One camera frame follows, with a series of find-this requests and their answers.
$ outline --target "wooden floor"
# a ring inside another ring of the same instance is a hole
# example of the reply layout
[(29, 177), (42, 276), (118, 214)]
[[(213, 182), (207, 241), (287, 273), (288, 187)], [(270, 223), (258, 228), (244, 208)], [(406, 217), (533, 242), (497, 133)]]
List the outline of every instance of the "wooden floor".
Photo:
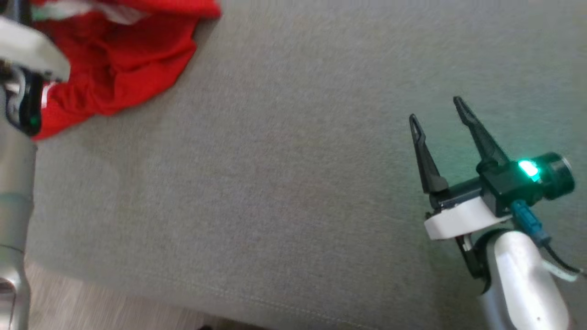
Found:
[(30, 330), (260, 330), (226, 319), (128, 297), (27, 262), (32, 288)]

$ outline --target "gray couch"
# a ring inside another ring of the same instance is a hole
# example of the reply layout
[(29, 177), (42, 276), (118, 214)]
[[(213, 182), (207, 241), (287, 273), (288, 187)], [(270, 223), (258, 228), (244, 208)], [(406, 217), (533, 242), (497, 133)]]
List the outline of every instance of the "gray couch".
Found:
[[(39, 144), (28, 253), (267, 328), (483, 328), (407, 118), (452, 183), (478, 162), (454, 95), (510, 156), (568, 156), (576, 192), (537, 212), (587, 265), (582, 3), (224, 0), (175, 87)], [(560, 284), (583, 329), (585, 283)]]

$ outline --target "white cable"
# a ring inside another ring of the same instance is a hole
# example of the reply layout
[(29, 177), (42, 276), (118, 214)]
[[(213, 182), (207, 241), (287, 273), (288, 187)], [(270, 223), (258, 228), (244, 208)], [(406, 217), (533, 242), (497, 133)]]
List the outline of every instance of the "white cable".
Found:
[(16, 68), (11, 66), (11, 72), (13, 78), (19, 85), (18, 93), (16, 95), (10, 96), (8, 99), (7, 111), (6, 115), (8, 119), (12, 123), (20, 123), (20, 111), (21, 103), (25, 98), (25, 87), (26, 87), (26, 78), (25, 74), (20, 68)]
[(581, 273), (573, 274), (573, 273), (564, 271), (564, 270), (560, 269), (558, 266), (556, 266), (555, 264), (553, 264), (547, 260), (542, 260), (542, 266), (544, 266), (544, 268), (546, 268), (546, 270), (549, 271), (552, 275), (560, 278), (563, 281), (567, 281), (567, 282), (575, 282), (581, 274)]

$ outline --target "green led light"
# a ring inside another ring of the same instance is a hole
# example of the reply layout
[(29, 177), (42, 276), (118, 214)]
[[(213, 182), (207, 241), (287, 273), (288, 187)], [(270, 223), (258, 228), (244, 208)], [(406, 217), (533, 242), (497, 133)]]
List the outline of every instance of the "green led light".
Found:
[(536, 167), (536, 164), (533, 161), (520, 160), (518, 166), (532, 179), (532, 181), (536, 182), (540, 180), (540, 169)]

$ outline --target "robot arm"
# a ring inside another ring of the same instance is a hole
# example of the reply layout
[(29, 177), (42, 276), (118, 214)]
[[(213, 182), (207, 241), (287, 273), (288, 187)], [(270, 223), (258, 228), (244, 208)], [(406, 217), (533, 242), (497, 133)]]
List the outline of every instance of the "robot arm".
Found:
[[(567, 271), (582, 270), (556, 256), (550, 236), (530, 210), (543, 198), (573, 191), (568, 163), (555, 153), (511, 161), (460, 97), (454, 104), (481, 161), (478, 177), (451, 187), (438, 172), (416, 116), (410, 116), (422, 188), (433, 208), (424, 222), (429, 237), (455, 239), (471, 276), (485, 281), (478, 300), (491, 329), (569, 329), (566, 303), (543, 266), (539, 248), (546, 248)], [(519, 230), (490, 230), (508, 220)], [(483, 231), (472, 242), (472, 233)]]
[[(0, 0), (0, 9), (6, 4)], [(31, 293), (23, 261), (36, 157), (31, 137), (41, 129), (43, 84), (67, 81), (69, 62), (29, 27), (28, 1), (13, 5), (13, 19), (0, 16), (0, 329), (26, 330)]]

